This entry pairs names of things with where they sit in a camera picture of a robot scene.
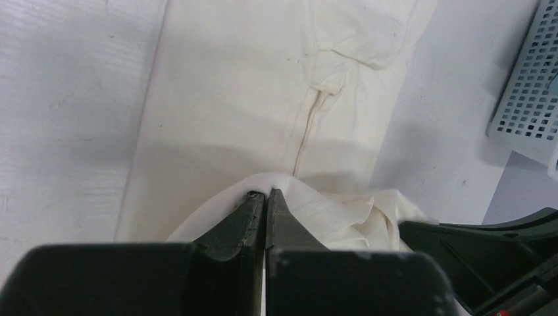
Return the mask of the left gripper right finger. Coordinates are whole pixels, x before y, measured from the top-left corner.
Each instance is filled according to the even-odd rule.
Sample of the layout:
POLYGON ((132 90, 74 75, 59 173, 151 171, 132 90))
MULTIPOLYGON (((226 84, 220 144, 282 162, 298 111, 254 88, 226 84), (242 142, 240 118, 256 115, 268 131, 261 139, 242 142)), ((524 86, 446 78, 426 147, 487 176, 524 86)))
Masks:
POLYGON ((266 211, 267 315, 456 315, 440 266, 422 253, 329 250, 273 189, 266 211))

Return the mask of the cream white t shirt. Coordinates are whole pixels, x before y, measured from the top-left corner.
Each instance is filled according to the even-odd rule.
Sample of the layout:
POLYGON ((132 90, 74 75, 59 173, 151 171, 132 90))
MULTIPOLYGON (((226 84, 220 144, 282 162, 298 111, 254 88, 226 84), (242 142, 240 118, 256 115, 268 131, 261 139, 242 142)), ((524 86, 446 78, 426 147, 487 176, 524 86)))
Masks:
POLYGON ((435 1, 170 1, 115 232, 190 242, 282 191, 335 250, 403 251, 427 216, 369 182, 435 1))

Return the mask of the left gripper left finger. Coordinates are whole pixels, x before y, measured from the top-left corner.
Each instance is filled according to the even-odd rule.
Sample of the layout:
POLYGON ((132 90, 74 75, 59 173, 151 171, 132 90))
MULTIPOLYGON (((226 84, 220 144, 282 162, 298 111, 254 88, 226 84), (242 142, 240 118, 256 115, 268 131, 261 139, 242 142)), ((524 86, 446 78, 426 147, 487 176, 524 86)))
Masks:
POLYGON ((249 192, 191 243, 61 244, 29 251, 2 315, 260 315, 265 196, 249 192))

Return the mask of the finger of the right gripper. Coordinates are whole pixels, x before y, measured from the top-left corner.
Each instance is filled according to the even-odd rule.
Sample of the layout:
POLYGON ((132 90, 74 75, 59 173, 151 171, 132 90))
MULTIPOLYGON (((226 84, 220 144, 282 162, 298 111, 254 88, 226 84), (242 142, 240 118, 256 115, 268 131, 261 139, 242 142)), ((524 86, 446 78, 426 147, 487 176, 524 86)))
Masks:
POLYGON ((557 210, 499 224, 405 221, 399 235, 435 259, 471 315, 557 314, 557 210))

